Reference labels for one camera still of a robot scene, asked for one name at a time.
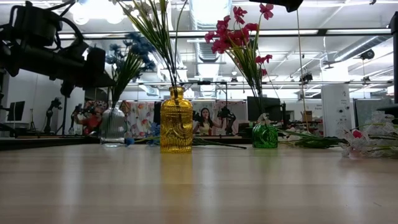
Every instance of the computer monitor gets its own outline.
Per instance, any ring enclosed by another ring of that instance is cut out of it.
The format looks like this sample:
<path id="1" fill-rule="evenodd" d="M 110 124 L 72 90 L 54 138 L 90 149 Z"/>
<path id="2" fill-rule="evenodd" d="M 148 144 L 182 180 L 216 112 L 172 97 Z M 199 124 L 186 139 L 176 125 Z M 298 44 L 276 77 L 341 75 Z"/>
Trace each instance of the computer monitor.
<path id="1" fill-rule="evenodd" d="M 266 98 L 262 97 L 262 107 L 268 114 L 268 119 L 271 121 L 282 120 L 282 112 L 280 110 L 280 99 L 278 98 Z M 260 112 L 256 103 L 256 99 L 253 96 L 248 96 L 248 118 L 249 121 L 257 121 L 260 117 Z"/>
<path id="2" fill-rule="evenodd" d="M 7 121 L 22 121 L 25 101 L 14 102 L 10 104 Z"/>

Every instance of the vase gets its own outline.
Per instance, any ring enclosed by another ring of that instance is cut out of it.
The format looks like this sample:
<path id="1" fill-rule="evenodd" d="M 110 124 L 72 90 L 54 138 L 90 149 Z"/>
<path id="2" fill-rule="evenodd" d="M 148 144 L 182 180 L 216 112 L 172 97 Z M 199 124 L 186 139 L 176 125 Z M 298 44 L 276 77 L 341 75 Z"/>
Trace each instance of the vase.
<path id="1" fill-rule="evenodd" d="M 278 130 L 270 124 L 257 124 L 253 128 L 252 141 L 254 148 L 274 149 L 278 147 Z"/>
<path id="2" fill-rule="evenodd" d="M 160 151 L 185 153 L 192 151 L 191 102 L 183 99 L 183 87 L 170 87 L 170 99 L 160 109 Z"/>
<path id="3" fill-rule="evenodd" d="M 124 144 L 124 133 L 126 132 L 126 120 L 124 113 L 119 107 L 109 107 L 102 114 L 101 144 L 108 147 L 118 147 Z"/>

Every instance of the ceiling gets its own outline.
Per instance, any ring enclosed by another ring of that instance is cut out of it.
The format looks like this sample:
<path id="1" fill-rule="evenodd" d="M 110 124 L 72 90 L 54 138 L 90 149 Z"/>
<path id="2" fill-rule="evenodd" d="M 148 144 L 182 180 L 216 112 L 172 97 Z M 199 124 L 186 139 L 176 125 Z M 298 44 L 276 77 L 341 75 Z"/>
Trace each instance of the ceiling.
<path id="1" fill-rule="evenodd" d="M 214 0 L 191 0 L 202 1 L 203 5 L 211 4 Z M 34 1 L 36 6 L 49 7 L 52 3 L 61 1 Z M 297 29 L 298 25 L 301 29 L 321 29 L 321 28 L 386 28 L 389 24 L 393 14 L 398 11 L 398 1 L 377 1 L 375 5 L 369 5 L 368 0 L 304 0 L 302 6 L 297 13 L 287 13 L 284 7 L 275 6 L 273 13 L 274 17 L 269 21 L 262 20 L 261 29 Z M 9 11 L 13 4 L 22 4 L 23 1 L 5 1 L 0 0 L 0 24 L 5 24 L 9 19 Z M 258 22 L 260 12 L 258 4 L 254 4 L 244 0 L 232 0 L 232 6 L 241 6 L 247 10 L 244 20 L 246 22 Z M 176 19 L 179 10 L 182 6 L 181 0 L 172 1 L 171 18 L 176 25 Z M 98 10 L 98 17 L 105 12 Z M 208 6 L 206 10 L 208 17 L 217 18 L 223 17 L 217 13 L 217 8 Z M 73 20 L 73 14 L 68 12 L 65 17 Z M 130 32 L 134 29 L 128 19 L 124 18 L 120 23 L 110 24 L 106 19 L 90 19 L 84 25 L 78 25 L 82 32 Z M 192 22 L 190 17 L 190 9 L 187 6 L 182 12 L 180 21 L 180 30 L 192 30 Z M 65 26 L 63 31 L 70 30 Z M 272 54 L 274 57 L 267 65 L 267 70 L 272 75 L 274 81 L 291 81 L 299 80 L 300 72 L 297 72 L 301 65 L 305 65 L 313 58 L 322 53 L 339 52 L 347 48 L 352 43 L 361 39 L 360 36 L 341 36 L 341 37 L 302 37 L 301 51 L 298 37 L 261 37 L 259 39 L 259 50 L 261 54 Z M 195 56 L 195 44 L 191 43 L 194 39 L 178 39 L 178 51 L 181 55 L 183 64 L 187 67 L 188 78 L 200 78 L 201 74 L 197 71 L 197 57 Z M 109 44 L 119 43 L 121 40 L 92 40 L 88 41 L 90 45 L 96 44 L 98 47 L 107 49 Z M 377 74 L 377 71 L 385 70 L 393 66 L 392 61 L 392 39 L 383 42 L 372 48 L 376 56 L 372 60 L 365 60 L 365 66 L 362 66 L 363 61 L 360 59 L 351 58 L 345 62 L 348 66 L 349 79 L 360 80 L 366 74 Z M 221 56 L 221 64 L 218 70 L 217 77 L 214 81 L 225 79 L 229 81 L 231 72 L 238 70 L 229 57 Z M 312 72 L 315 80 L 321 79 L 320 65 L 308 68 L 304 72 Z M 146 80 L 149 82 L 159 82 L 156 73 L 145 74 Z M 378 76 L 371 80 L 391 80 L 392 73 L 387 72 L 384 75 Z M 379 91 L 385 88 L 384 85 L 374 87 L 373 91 Z"/>

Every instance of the wooden table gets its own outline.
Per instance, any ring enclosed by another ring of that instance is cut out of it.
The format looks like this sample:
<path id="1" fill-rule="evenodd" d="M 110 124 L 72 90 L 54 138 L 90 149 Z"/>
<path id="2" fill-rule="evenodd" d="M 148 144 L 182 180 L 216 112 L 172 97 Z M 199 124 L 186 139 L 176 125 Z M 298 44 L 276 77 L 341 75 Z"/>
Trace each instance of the wooden table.
<path id="1" fill-rule="evenodd" d="M 291 148 L 3 151 L 0 223 L 398 223 L 398 161 Z"/>

